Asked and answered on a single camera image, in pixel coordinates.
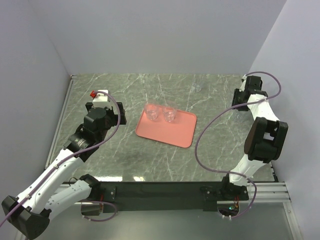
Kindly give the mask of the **clear glass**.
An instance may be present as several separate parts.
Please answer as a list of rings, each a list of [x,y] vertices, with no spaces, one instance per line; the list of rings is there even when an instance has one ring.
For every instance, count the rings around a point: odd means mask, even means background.
[[[154,121],[159,117],[161,106],[155,100],[148,100],[144,104],[144,112],[146,117]]]
[[[191,91],[194,93],[199,93],[203,88],[202,81],[194,80],[191,85]]]
[[[233,111],[230,119],[238,124],[244,121],[243,114],[240,111]]]
[[[173,103],[173,102],[165,103],[162,106],[162,113],[163,113],[163,116],[164,116],[164,120],[166,122],[171,123],[172,121],[175,120],[175,117],[176,117],[176,113],[177,113],[176,104]]]

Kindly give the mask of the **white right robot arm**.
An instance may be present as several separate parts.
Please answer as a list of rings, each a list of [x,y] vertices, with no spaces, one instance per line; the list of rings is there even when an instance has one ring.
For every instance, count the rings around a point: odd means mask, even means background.
[[[253,124],[244,142],[244,156],[222,179],[220,194],[226,200],[245,196],[247,178],[277,160],[283,149],[289,126],[275,115],[262,85],[261,77],[245,75],[241,87],[234,90],[232,106],[238,111],[249,111]]]

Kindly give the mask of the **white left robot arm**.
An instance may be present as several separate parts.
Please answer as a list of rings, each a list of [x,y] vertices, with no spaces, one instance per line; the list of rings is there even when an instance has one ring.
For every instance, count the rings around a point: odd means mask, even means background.
[[[64,144],[51,165],[18,196],[7,196],[1,203],[5,220],[11,223],[27,239],[34,240],[49,226],[59,213],[78,201],[102,203],[101,183],[93,176],[81,176],[65,190],[55,193],[65,179],[99,147],[110,139],[110,128],[118,129],[127,123],[121,102],[113,108],[95,107],[86,103],[87,115]]]

